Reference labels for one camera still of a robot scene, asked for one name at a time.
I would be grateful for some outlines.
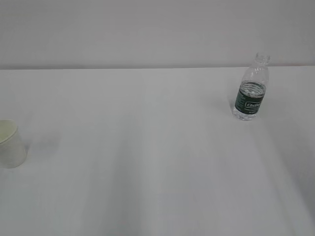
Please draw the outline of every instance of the paper cup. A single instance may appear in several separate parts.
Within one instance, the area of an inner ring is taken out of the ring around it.
[[[25,159],[25,146],[18,126],[12,120],[0,120],[0,167],[14,168],[21,165]]]

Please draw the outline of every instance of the cup rim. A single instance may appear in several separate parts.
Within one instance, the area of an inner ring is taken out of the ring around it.
[[[0,141],[0,145],[2,145],[3,143],[5,143],[5,142],[7,142],[9,139],[11,139],[11,138],[15,135],[15,133],[17,132],[17,130],[18,130],[18,125],[15,123],[14,120],[12,120],[12,119],[0,119],[0,122],[1,122],[1,121],[9,121],[9,122],[11,122],[12,124],[14,124],[15,129],[14,129],[14,132],[12,132],[7,138],[5,138],[4,140]]]

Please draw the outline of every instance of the bottle label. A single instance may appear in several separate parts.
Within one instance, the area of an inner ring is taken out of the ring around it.
[[[246,115],[253,115],[258,112],[262,99],[263,96],[249,97],[239,90],[235,101],[235,108]]]

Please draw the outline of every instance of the clear plastic bottle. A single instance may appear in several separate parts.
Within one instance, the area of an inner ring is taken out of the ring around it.
[[[270,56],[257,53],[254,63],[246,70],[235,101],[233,114],[241,120],[257,116],[269,81]]]

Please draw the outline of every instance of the water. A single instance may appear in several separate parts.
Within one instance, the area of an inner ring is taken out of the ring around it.
[[[243,81],[233,108],[233,115],[241,120],[251,120],[256,117],[265,92],[265,85]]]

